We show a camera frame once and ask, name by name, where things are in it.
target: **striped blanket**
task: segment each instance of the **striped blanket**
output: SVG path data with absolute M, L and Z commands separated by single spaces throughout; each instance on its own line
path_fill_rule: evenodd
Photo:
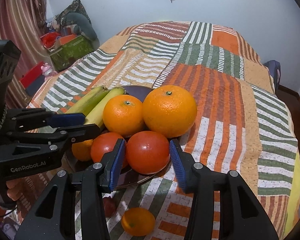
M 94 86 L 157 88 L 167 84 L 188 90 L 198 105 L 195 125 L 180 138 L 183 150 L 212 170 L 237 170 L 282 239 L 288 216 L 294 216 L 297 208 L 288 214 L 298 142 L 290 112 L 274 95 L 267 68 L 232 28 L 201 22 L 129 27 L 47 80 L 29 107 L 64 113 Z M 26 178 L 19 218 L 55 173 Z M 111 196 L 117 204 L 116 213 L 107 220 L 112 240 L 183 239 L 192 195 L 185 195 L 178 187 L 171 165 L 151 181 L 118 190 Z M 156 218 L 154 231 L 141 238 L 125 233 L 120 223 L 128 208 L 138 206 L 149 209 Z M 219 221 L 216 192 L 213 239 L 218 238 Z M 81 239 L 79 199 L 75 225 L 76 237 Z

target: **curtain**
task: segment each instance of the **curtain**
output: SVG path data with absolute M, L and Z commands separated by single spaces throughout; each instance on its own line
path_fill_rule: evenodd
M 38 62 L 52 64 L 42 46 L 46 0 L 0 0 L 0 40 L 11 40 L 21 50 L 13 81 L 6 93 L 8 108 L 27 106 L 29 97 L 19 80 Z

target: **banana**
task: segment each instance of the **banana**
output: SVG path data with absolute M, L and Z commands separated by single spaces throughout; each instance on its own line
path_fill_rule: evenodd
M 103 109 L 111 98 L 125 94 L 126 90 L 121 87 L 115 87 L 96 105 L 95 108 L 87 115 L 85 124 L 95 123 L 97 126 L 103 126 Z
M 66 114 L 83 113 L 87 116 L 108 93 L 109 90 L 106 87 L 96 87 L 68 109 Z

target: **cable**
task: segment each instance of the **cable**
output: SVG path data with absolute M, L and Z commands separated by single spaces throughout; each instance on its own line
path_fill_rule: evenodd
M 0 216 L 0 218 L 3 218 L 3 217 L 5 217 L 5 216 L 10 215 L 10 214 L 11 214 L 13 211 L 15 211 L 16 209 L 17 209 L 17 207 L 15 207 L 14 209 L 10 210 L 8 213 L 6 213 L 6 214 Z

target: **hand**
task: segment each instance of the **hand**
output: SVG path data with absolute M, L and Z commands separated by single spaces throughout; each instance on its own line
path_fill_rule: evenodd
M 13 201 L 18 200 L 21 197 L 21 180 L 13 179 L 6 182 L 8 190 L 7 195 Z

